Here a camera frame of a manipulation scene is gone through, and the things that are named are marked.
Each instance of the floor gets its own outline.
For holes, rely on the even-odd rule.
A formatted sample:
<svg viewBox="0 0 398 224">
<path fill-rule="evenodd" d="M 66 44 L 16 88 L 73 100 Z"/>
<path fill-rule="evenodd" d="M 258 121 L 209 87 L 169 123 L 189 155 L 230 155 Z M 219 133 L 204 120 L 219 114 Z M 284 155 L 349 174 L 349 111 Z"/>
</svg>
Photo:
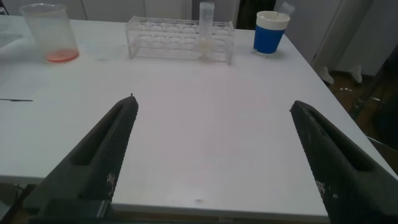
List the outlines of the floor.
<svg viewBox="0 0 398 224">
<path fill-rule="evenodd" d="M 347 112 L 353 107 L 353 101 L 358 97 L 364 89 L 370 85 L 373 77 L 363 76 L 362 84 L 356 83 L 349 74 L 341 72 L 331 72 L 330 75 L 334 78 L 335 83 L 330 86 L 329 89 L 336 96 L 337 100 L 346 109 Z M 381 99 L 381 101 L 387 101 L 393 94 L 398 93 L 398 78 L 395 74 L 386 75 L 380 83 L 377 85 L 372 96 Z M 341 88 L 347 88 L 353 90 L 350 91 L 339 91 Z M 362 129 L 362 131 L 369 137 L 382 142 L 380 137 L 374 130 L 372 115 L 376 111 L 380 102 L 375 100 L 369 100 L 363 110 L 360 112 L 356 123 Z M 386 147 L 378 142 L 371 141 L 387 163 L 391 166 L 396 174 L 398 174 L 398 150 Z"/>
</svg>

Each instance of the blue cup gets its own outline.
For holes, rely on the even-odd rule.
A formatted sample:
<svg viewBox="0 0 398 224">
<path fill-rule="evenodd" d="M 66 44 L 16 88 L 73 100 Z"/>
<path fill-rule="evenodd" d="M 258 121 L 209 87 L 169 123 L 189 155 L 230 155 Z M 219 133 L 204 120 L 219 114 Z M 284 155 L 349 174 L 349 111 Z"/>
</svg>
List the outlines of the blue cup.
<svg viewBox="0 0 398 224">
<path fill-rule="evenodd" d="M 260 55 L 273 54 L 285 32 L 290 17 L 274 11 L 257 13 L 254 50 Z"/>
</svg>

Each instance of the clear plastic beaker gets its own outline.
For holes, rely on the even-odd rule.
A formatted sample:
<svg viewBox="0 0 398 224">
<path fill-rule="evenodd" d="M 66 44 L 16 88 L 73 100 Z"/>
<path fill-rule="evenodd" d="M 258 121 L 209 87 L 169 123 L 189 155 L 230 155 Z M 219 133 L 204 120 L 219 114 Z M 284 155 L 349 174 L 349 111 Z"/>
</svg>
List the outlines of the clear plastic beaker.
<svg viewBox="0 0 398 224">
<path fill-rule="evenodd" d="M 69 62 L 79 57 L 65 5 L 38 3 L 20 10 L 47 61 Z"/>
</svg>

